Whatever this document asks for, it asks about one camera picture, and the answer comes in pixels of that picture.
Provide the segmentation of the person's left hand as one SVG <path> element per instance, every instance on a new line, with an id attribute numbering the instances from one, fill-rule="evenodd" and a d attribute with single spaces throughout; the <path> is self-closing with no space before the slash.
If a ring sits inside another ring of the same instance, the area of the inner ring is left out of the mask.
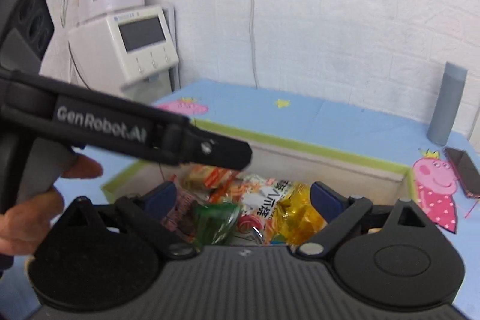
<path id="1" fill-rule="evenodd" d="M 64 198 L 55 188 L 20 203 L 1 215 L 1 254 L 30 255 L 47 237 L 51 221 L 64 210 Z"/>

